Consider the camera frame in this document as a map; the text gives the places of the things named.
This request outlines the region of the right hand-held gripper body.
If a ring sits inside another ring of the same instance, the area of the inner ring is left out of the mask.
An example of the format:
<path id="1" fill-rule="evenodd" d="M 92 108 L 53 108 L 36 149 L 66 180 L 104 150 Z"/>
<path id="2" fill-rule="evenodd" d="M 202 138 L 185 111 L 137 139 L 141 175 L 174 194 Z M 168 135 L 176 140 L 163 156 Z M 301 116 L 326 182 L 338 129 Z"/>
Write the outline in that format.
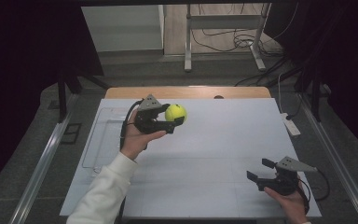
<path id="1" fill-rule="evenodd" d="M 317 168 L 307 165 L 304 162 L 297 161 L 288 156 L 284 157 L 279 162 L 275 162 L 276 177 L 273 179 L 258 178 L 256 185 L 260 191 L 264 187 L 275 190 L 282 196 L 287 196 L 296 191 L 298 187 L 298 172 L 316 172 Z"/>

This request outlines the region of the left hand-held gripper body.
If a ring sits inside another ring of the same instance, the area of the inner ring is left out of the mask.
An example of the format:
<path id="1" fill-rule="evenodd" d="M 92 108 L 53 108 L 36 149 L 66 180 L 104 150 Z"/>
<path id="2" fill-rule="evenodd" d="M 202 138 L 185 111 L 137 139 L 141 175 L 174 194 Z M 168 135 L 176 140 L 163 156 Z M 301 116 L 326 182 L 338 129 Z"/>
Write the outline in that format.
<path id="1" fill-rule="evenodd" d="M 141 133 L 155 133 L 169 129 L 168 121 L 158 121 L 158 108 L 162 104 L 152 95 L 148 94 L 137 108 L 137 115 L 134 121 L 135 127 Z"/>

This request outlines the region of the yellow tennis ball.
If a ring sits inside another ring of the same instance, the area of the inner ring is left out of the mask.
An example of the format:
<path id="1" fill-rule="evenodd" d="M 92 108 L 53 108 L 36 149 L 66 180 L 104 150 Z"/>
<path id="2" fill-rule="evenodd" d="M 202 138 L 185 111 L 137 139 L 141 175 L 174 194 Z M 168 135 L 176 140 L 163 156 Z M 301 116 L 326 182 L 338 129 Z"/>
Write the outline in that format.
<path id="1" fill-rule="evenodd" d="M 178 118 L 186 119 L 187 113 L 186 109 L 182 105 L 173 104 L 170 105 L 165 111 L 165 119 L 167 121 L 174 121 Z"/>

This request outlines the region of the clear plastic container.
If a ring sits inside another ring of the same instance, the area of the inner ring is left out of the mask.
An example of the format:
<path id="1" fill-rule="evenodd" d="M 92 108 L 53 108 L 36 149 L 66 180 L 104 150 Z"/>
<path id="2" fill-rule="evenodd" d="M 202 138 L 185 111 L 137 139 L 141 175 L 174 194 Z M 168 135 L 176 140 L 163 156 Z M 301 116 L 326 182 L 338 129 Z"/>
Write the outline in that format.
<path id="1" fill-rule="evenodd" d="M 96 116 L 86 144 L 82 167 L 96 176 L 108 165 L 120 150 L 120 134 L 128 109 L 104 107 Z"/>

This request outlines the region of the person's left hand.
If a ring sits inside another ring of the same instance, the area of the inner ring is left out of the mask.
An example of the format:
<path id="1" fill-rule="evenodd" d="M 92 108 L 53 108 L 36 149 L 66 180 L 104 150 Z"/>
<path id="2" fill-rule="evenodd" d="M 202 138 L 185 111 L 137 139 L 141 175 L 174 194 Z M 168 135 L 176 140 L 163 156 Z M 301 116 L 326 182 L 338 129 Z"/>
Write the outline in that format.
<path id="1" fill-rule="evenodd" d="M 165 131 L 150 134 L 141 133 L 134 125 L 136 115 L 137 110 L 134 109 L 125 125 L 124 144 L 120 150 L 124 156 L 133 161 L 146 149 L 149 142 L 159 139 L 166 134 Z"/>

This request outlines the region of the person's right hand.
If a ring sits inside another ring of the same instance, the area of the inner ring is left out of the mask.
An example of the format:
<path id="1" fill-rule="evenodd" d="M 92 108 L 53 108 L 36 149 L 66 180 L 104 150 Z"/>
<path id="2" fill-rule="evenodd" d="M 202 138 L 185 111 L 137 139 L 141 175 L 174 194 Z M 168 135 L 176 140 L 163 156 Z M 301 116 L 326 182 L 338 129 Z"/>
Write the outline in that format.
<path id="1" fill-rule="evenodd" d="M 282 196 L 268 187 L 264 187 L 264 191 L 280 204 L 290 224 L 310 224 L 306 217 L 303 199 L 298 192 Z"/>

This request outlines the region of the wooden table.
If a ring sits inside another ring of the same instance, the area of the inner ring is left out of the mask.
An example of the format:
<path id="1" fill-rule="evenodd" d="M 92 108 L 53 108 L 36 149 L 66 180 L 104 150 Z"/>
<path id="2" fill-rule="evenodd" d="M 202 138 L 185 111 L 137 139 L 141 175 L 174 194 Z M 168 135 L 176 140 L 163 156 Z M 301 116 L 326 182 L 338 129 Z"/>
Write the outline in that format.
<path id="1" fill-rule="evenodd" d="M 214 87 L 214 86 L 178 86 L 178 87 L 118 87 L 106 91 L 105 99 L 141 99 L 149 93 L 158 99 L 248 99 L 270 98 L 265 87 Z"/>

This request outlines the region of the white table board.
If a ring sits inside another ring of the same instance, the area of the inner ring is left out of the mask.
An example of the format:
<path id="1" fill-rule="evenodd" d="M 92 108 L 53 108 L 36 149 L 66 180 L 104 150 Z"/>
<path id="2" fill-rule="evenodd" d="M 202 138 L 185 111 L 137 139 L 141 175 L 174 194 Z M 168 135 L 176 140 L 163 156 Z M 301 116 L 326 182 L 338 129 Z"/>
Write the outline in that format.
<path id="1" fill-rule="evenodd" d="M 117 216 L 133 219 L 279 218 L 284 212 L 246 172 L 272 177 L 263 158 L 296 156 L 272 98 L 183 99 L 186 121 L 147 144 Z M 103 100 L 128 107 L 129 100 Z M 82 167 L 64 203 L 67 218 L 97 176 Z"/>

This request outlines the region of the white power strip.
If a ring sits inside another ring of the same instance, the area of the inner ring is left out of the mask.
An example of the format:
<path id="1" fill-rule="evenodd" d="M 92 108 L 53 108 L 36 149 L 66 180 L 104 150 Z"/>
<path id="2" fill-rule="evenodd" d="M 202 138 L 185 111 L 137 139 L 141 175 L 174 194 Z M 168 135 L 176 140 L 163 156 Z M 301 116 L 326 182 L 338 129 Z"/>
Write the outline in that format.
<path id="1" fill-rule="evenodd" d="M 289 132 L 291 136 L 300 136 L 301 132 L 297 128 L 297 126 L 294 124 L 294 122 L 290 119 L 288 119 L 287 113 L 281 113 L 283 124 L 286 127 L 286 130 Z"/>

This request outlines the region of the black metal stand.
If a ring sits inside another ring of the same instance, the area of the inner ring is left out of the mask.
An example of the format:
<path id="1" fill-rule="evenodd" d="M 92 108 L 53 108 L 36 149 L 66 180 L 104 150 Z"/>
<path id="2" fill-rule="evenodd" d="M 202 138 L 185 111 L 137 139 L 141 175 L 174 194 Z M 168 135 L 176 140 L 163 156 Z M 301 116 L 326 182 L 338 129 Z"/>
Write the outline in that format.
<path id="1" fill-rule="evenodd" d="M 306 92 L 310 88 L 310 112 L 317 121 L 321 121 L 319 114 L 320 97 L 321 97 L 321 74 L 316 63 L 306 63 L 301 75 L 294 86 L 296 92 Z"/>
<path id="2" fill-rule="evenodd" d="M 60 115 L 58 120 L 59 123 L 62 123 L 64 119 L 67 117 L 67 114 L 69 113 L 67 100 L 66 100 L 66 88 L 69 88 L 69 91 L 74 94 L 79 94 L 82 91 L 82 86 L 78 79 L 79 77 L 83 77 L 86 80 L 96 84 L 97 86 L 105 90 L 111 88 L 111 85 L 107 84 L 106 82 L 103 82 L 102 80 L 98 79 L 92 74 L 82 71 L 73 66 L 69 66 L 61 69 L 57 75 L 59 110 L 60 110 Z"/>

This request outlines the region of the white cabinet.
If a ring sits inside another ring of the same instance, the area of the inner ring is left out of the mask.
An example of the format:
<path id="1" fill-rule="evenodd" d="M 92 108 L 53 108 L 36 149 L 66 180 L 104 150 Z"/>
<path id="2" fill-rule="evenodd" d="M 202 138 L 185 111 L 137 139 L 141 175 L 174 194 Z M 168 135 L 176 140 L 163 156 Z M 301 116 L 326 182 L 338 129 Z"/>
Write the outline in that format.
<path id="1" fill-rule="evenodd" d="M 162 5 L 81 9 L 98 52 L 163 49 Z"/>

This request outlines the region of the dark curtain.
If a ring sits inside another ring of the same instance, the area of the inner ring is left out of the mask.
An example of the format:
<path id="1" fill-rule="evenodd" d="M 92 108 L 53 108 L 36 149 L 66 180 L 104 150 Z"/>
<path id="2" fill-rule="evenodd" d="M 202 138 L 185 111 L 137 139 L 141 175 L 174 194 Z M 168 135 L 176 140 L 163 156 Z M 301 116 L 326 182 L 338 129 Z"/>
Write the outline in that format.
<path id="1" fill-rule="evenodd" d="M 0 0 L 0 172 L 25 135 L 41 92 L 59 76 L 101 76 L 80 6 Z"/>
<path id="2" fill-rule="evenodd" d="M 314 81 L 358 138 L 358 0 L 287 0 L 271 5 L 265 33 L 306 70 L 295 85 Z"/>

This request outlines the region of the aluminium rail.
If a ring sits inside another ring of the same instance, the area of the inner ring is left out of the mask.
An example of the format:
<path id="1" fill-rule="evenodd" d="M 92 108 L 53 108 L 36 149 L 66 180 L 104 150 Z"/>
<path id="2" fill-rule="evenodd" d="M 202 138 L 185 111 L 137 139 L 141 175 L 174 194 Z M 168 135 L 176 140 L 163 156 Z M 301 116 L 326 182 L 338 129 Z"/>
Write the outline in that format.
<path id="1" fill-rule="evenodd" d="M 343 188 L 346 190 L 351 203 L 353 204 L 357 214 L 358 214 L 358 185 L 356 184 L 353 177 L 350 175 L 347 167 L 345 166 L 343 160 L 340 158 L 338 151 L 333 144 L 331 138 L 327 134 L 324 126 L 320 121 L 318 121 L 312 114 L 310 109 L 310 102 L 300 93 L 297 94 L 297 97 L 301 103 L 301 107 L 304 110 L 307 118 L 310 121 L 312 128 L 314 129 L 316 135 L 320 139 L 323 145 L 323 149 L 327 154 L 328 160 L 331 162 L 337 177 L 339 178 Z"/>
<path id="2" fill-rule="evenodd" d="M 8 224 L 24 224 L 31 208 L 34 204 L 38 191 L 40 190 L 43 181 L 48 172 L 48 168 L 54 158 L 56 150 L 60 145 L 63 134 L 69 123 L 70 118 L 73 115 L 74 108 L 76 106 L 78 94 L 71 94 L 67 100 L 67 114 L 63 117 L 62 121 L 57 123 L 54 130 L 44 148 L 44 151 L 34 168 L 34 172 L 31 175 L 28 184 L 21 195 L 21 198 L 15 208 L 11 219 Z"/>

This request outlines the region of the white metal desk frame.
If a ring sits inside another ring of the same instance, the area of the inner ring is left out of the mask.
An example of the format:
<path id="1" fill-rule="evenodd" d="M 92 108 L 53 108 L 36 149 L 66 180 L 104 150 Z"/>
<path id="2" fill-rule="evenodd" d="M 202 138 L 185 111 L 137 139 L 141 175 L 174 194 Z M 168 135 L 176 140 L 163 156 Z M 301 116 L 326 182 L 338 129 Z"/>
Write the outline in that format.
<path id="1" fill-rule="evenodd" d="M 258 44 L 263 33 L 270 3 L 266 3 L 259 15 L 192 15 L 190 4 L 186 5 L 186 49 L 185 71 L 190 72 L 191 66 L 191 31 L 201 29 L 248 29 L 256 30 L 255 39 L 248 42 L 249 49 L 255 59 L 259 71 L 265 71 L 266 66 L 260 56 Z"/>

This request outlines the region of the black floor frame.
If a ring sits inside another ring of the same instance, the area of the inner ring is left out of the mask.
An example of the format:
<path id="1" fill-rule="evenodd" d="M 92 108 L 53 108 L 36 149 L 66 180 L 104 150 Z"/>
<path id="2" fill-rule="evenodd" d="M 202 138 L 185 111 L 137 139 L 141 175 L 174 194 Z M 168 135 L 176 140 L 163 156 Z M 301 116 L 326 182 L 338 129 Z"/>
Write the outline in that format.
<path id="1" fill-rule="evenodd" d="M 69 123 L 62 135 L 62 145 L 74 145 L 80 134 L 81 123 Z"/>

